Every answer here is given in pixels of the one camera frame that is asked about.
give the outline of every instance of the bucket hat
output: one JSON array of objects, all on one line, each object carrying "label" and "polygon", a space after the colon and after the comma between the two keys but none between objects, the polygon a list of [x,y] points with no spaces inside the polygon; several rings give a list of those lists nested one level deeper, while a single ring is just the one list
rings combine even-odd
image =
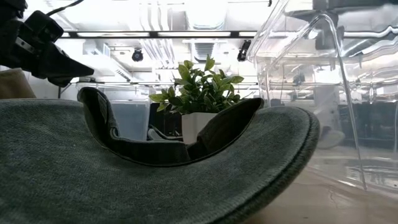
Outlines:
[{"label": "bucket hat", "polygon": [[118,137],[111,103],[0,101],[0,223],[239,223],[300,173],[316,117],[260,98],[218,113],[197,142]]}]

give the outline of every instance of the artificial plant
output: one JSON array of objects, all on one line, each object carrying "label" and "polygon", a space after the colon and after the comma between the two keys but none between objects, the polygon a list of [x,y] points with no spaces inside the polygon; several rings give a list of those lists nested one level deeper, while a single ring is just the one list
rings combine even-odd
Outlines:
[{"label": "artificial plant", "polygon": [[149,96],[160,103],[157,111],[190,114],[195,112],[218,113],[239,102],[241,96],[235,95],[232,84],[241,83],[243,77],[227,77],[222,70],[219,74],[211,71],[215,61],[207,56],[205,71],[193,69],[193,63],[186,60],[178,66],[181,78],[174,80],[174,86],[162,90],[161,94]]}]

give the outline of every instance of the black cable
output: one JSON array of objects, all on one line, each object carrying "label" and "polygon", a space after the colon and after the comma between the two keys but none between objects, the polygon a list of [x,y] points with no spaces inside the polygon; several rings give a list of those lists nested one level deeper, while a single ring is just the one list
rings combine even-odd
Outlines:
[{"label": "black cable", "polygon": [[64,10],[66,10],[66,9],[69,8],[69,7],[77,6],[78,4],[82,3],[83,1],[84,1],[84,0],[77,0],[77,1],[75,1],[74,3],[71,3],[70,5],[63,6],[63,7],[58,8],[58,9],[54,9],[54,10],[52,10],[51,12],[47,13],[47,15],[48,15],[48,16],[52,16],[52,15],[58,13],[58,12],[62,12],[62,11],[64,11]]}]

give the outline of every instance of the fluorescent light fixture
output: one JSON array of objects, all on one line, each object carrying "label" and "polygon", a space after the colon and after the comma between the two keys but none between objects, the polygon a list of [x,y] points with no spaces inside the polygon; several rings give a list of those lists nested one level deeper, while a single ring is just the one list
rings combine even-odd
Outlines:
[{"label": "fluorescent light fixture", "polygon": [[78,32],[80,37],[149,37],[148,32]]},{"label": "fluorescent light fixture", "polygon": [[239,32],[240,37],[254,37],[257,32]]},{"label": "fluorescent light fixture", "polygon": [[228,40],[207,40],[207,39],[188,39],[188,40],[182,40],[183,44],[226,44],[228,43]]},{"label": "fluorescent light fixture", "polygon": [[231,32],[212,32],[212,31],[196,31],[196,32],[159,32],[159,37],[229,37]]}]

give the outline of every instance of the potted plant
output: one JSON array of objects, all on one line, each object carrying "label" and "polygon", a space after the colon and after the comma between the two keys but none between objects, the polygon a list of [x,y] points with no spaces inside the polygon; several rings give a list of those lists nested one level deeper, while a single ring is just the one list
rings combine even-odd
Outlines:
[{"label": "potted plant", "polygon": [[[232,84],[241,83],[244,78],[227,77],[222,70],[215,73],[211,71],[214,64],[215,61],[208,56],[205,70],[201,71],[193,69],[193,63],[186,60],[178,66],[181,78],[175,79],[174,86],[150,96],[152,101],[160,103],[157,111],[170,110],[182,115],[182,136],[186,144],[195,142],[198,133],[218,112],[241,99],[235,95]],[[177,88],[180,96],[175,94]]]}]

